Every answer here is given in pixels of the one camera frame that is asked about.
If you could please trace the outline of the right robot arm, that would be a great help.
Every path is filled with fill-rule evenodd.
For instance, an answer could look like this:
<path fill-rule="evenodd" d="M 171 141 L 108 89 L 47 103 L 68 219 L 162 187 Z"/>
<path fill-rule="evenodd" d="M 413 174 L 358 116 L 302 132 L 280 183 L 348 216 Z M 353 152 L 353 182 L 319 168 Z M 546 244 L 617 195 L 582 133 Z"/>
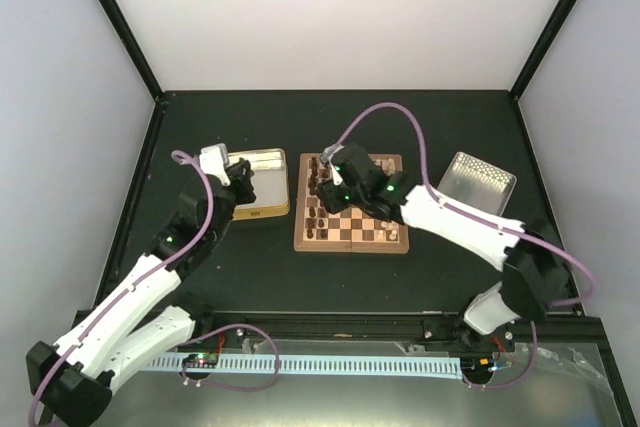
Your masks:
<path fill-rule="evenodd" d="M 320 163 L 331 177 L 317 195 L 332 214 L 357 207 L 370 217 L 435 234 L 466 249 L 500 273 L 454 326 L 457 343 L 476 350 L 497 328 L 523 319 L 539 322 L 568 280 L 560 249 L 521 222 L 456 201 L 406 172 L 386 173 L 356 144 L 326 149 Z"/>

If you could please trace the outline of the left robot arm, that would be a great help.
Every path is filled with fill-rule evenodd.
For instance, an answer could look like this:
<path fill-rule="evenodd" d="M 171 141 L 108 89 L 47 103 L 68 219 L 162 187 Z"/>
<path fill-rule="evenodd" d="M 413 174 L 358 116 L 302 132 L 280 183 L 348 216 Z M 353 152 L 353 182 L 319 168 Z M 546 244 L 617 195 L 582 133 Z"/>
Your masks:
<path fill-rule="evenodd" d="M 195 157 L 175 150 L 172 158 L 193 167 L 197 177 L 149 250 L 80 323 L 51 344 L 35 343 L 26 354 L 32 405 L 50 409 L 67 426 L 92 425 L 122 385 L 160 354 L 213 338 L 209 307 L 189 296 L 152 320 L 146 316 L 213 253 L 236 207 L 255 201 L 251 163 L 230 162 L 220 146 Z"/>

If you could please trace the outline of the dark king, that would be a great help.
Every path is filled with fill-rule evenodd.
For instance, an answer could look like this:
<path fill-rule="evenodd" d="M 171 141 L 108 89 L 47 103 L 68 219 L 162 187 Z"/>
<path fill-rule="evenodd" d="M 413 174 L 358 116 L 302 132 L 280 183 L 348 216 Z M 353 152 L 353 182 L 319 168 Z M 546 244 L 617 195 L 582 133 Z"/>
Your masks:
<path fill-rule="evenodd" d="M 310 195 L 315 195 L 317 193 L 317 182 L 314 179 L 309 180 L 308 187 Z"/>

